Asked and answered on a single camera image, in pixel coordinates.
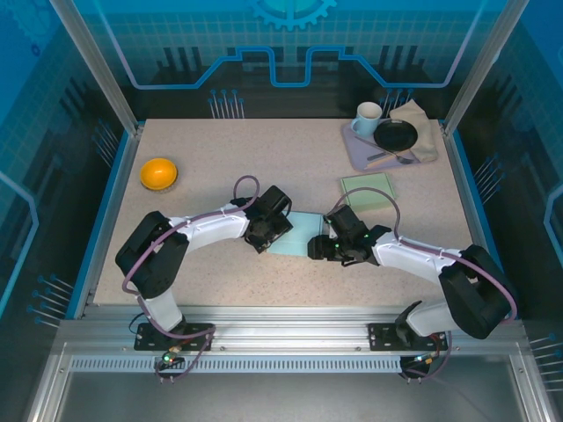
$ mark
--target glass panel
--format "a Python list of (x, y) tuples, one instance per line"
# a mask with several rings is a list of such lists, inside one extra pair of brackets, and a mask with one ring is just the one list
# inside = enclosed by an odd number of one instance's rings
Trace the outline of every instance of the glass panel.
[(77, 6), (138, 119), (242, 117), (240, 107), (245, 117), (341, 117), (364, 100), (389, 110), (410, 98), (444, 117), (505, 3), (79, 0)]
[(562, 19), (560, 2), (529, 3), (459, 125), (531, 339), (563, 335)]
[(0, 50), (0, 408), (12, 421), (26, 417), (122, 128), (46, 0), (2, 2)]

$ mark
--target black plate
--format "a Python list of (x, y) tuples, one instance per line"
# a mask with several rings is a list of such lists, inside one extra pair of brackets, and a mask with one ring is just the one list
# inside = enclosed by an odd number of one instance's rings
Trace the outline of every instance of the black plate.
[(378, 147), (390, 152), (399, 152), (411, 148), (419, 134), (407, 121), (390, 119), (377, 127), (373, 137)]

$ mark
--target light blue cloth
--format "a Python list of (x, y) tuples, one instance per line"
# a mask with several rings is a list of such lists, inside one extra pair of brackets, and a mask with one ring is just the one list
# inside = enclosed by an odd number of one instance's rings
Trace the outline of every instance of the light blue cloth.
[(294, 257), (307, 257), (307, 243), (323, 231), (321, 214), (291, 212), (288, 217), (293, 229), (276, 240), (267, 251)]

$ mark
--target speckled tabletop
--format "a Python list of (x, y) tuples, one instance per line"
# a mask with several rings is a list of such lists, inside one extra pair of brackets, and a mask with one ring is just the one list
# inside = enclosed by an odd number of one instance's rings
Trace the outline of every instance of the speckled tabletop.
[[(326, 213), (340, 197), (340, 178), (352, 169), (340, 128), (347, 120), (148, 120), (113, 231), (94, 301), (135, 303), (121, 292), (123, 276), (114, 257), (150, 211), (196, 215), (232, 199), (234, 182), (255, 175), (264, 192), (278, 185), (296, 211)], [(471, 243), (461, 201), (440, 136), (440, 157), (430, 164), (387, 171), (401, 209), (400, 232), (429, 244), (463, 249)], [(155, 156), (170, 158), (179, 179), (167, 193), (141, 186), (139, 171)], [(250, 196), (252, 182), (239, 187)], [(371, 227), (392, 227), (391, 207), (360, 213)], [(407, 305), (442, 295), (432, 283), (393, 268), (263, 253), (243, 240), (228, 240), (190, 253), (173, 292), (181, 305), (369, 306)]]

